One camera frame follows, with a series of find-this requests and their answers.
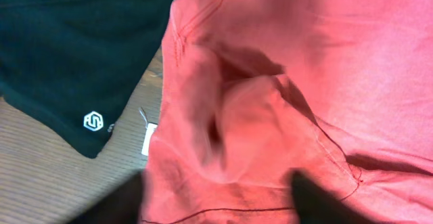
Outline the red t-shirt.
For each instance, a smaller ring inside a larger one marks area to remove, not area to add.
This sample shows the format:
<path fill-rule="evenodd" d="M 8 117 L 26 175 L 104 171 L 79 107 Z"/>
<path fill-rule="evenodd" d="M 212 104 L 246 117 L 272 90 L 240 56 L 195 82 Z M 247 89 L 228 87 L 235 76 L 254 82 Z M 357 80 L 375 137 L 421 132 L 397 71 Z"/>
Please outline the red t-shirt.
<path fill-rule="evenodd" d="M 174 0 L 143 223 L 432 222 L 432 0 Z"/>

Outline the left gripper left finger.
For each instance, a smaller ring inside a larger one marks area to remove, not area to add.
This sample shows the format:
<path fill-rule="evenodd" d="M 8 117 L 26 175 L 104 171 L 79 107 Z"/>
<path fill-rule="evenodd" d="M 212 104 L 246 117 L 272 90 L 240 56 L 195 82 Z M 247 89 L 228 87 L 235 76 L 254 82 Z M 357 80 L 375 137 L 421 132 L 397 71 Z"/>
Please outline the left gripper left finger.
<path fill-rule="evenodd" d="M 137 171 L 67 224 L 138 224 L 143 193 L 143 173 Z"/>

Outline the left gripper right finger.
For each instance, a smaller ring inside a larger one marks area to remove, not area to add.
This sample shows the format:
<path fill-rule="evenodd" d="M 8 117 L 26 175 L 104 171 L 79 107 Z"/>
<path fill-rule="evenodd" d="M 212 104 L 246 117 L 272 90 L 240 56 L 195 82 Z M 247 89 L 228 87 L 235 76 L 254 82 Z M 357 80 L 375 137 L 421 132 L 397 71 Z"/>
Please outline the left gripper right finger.
<path fill-rule="evenodd" d="M 301 171 L 290 177 L 292 202 L 302 224 L 374 224 L 319 187 Z"/>

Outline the black t-shirt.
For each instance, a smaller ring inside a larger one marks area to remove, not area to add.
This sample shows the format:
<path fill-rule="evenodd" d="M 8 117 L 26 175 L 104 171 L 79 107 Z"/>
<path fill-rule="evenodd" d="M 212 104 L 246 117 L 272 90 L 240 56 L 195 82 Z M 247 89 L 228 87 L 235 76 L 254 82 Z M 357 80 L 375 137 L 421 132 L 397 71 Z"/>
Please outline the black t-shirt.
<path fill-rule="evenodd" d="M 1 94 L 95 158 L 160 47 L 173 0 L 1 0 Z"/>

